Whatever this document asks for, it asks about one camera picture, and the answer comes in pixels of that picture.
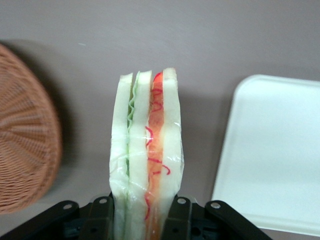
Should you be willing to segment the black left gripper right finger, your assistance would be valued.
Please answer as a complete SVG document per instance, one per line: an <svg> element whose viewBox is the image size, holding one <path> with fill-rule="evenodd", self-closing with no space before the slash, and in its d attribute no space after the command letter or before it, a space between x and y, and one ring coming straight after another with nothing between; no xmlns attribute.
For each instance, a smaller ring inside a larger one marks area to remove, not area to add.
<svg viewBox="0 0 320 240"><path fill-rule="evenodd" d="M186 197L175 196L165 220L163 240L191 239L192 202Z"/></svg>

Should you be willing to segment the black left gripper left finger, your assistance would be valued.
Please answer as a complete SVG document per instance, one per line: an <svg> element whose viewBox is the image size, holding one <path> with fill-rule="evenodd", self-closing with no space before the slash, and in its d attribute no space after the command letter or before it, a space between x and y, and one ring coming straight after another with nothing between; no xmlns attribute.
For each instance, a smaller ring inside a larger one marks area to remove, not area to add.
<svg viewBox="0 0 320 240"><path fill-rule="evenodd" d="M114 199L101 196L91 204L88 216L81 227L80 240L114 239Z"/></svg>

